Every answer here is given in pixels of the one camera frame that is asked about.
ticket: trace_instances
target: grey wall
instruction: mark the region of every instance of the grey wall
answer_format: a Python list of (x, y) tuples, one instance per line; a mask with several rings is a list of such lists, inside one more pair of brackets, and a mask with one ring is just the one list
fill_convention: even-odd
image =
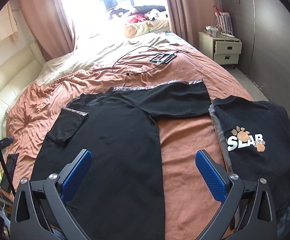
[(221, 0), (242, 40), (238, 68), (290, 117), (290, 13), (279, 0)]

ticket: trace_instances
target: pillow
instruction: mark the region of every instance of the pillow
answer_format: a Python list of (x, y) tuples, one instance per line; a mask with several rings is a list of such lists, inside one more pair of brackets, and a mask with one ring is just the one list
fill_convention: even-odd
[(124, 26), (123, 33), (126, 38), (134, 38), (168, 26), (169, 23), (167, 18), (154, 21), (144, 21)]
[(143, 6), (133, 6), (136, 13), (145, 14), (150, 12), (153, 9), (158, 10), (159, 12), (166, 11), (165, 6), (162, 5), (143, 5)]
[(116, 15), (117, 17), (121, 17), (123, 14), (127, 12), (129, 12), (129, 10), (123, 8), (114, 9), (109, 13), (108, 20), (111, 20), (114, 15)]

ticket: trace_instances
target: teddy bear face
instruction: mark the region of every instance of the teddy bear face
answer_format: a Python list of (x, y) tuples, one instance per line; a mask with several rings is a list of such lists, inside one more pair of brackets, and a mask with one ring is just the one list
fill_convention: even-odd
[(134, 26), (129, 25), (129, 26), (124, 27), (124, 35), (126, 38), (134, 38), (136, 34), (137, 34), (137, 29)]

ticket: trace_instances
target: pink curtain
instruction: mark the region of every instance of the pink curtain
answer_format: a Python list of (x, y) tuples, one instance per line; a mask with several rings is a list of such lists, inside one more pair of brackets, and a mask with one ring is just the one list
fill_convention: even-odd
[(61, 0), (19, 0), (19, 3), (46, 60), (66, 55), (77, 48), (74, 24), (66, 16)]
[(215, 25), (214, 5), (218, 0), (167, 0), (171, 31), (198, 48), (198, 32)]

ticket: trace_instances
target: drawer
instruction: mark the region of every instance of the drawer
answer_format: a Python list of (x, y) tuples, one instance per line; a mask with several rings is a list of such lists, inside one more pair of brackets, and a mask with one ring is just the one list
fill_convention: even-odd
[(215, 45), (216, 54), (241, 54), (241, 50), (241, 42), (217, 41)]
[(214, 61), (218, 65), (237, 64), (239, 54), (214, 54)]

